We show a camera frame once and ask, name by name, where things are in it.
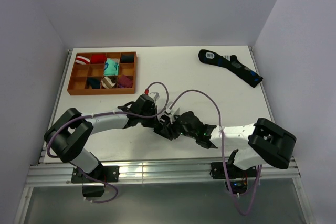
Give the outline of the black white-striped sock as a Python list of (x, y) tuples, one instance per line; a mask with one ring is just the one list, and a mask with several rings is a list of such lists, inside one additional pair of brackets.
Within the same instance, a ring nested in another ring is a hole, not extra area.
[(154, 133), (170, 141), (177, 139), (180, 136), (177, 129), (175, 129), (171, 123), (170, 119), (160, 119), (159, 125), (154, 128)]

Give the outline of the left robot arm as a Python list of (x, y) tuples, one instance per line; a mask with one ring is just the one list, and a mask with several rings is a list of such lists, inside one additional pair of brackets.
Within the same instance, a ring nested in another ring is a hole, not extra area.
[(71, 163), (83, 171), (91, 182), (102, 176), (102, 164), (85, 149), (88, 138), (96, 133), (127, 129), (137, 124), (154, 128), (157, 125), (158, 93), (142, 94), (134, 102), (119, 106), (111, 112), (83, 115), (75, 108), (68, 109), (45, 133), (48, 150), (64, 163)]

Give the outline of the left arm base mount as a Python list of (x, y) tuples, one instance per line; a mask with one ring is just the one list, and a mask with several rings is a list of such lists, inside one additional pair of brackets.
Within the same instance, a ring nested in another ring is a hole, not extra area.
[[(88, 174), (79, 168), (74, 168), (71, 176), (71, 183), (82, 184), (82, 195), (85, 199), (93, 202), (110, 202), (114, 200), (119, 191), (111, 183), (116, 183), (118, 180), (119, 166), (103, 166), (101, 164)], [(108, 189), (114, 190), (112, 198), (99, 200)]]

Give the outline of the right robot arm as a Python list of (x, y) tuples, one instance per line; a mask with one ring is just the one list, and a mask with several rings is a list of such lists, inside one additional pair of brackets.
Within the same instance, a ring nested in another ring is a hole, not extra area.
[(220, 127), (204, 124), (188, 111), (175, 117), (173, 129), (202, 148), (235, 147), (227, 162), (228, 173), (234, 177), (263, 164), (287, 169), (297, 141), (292, 133), (266, 118), (243, 126)]

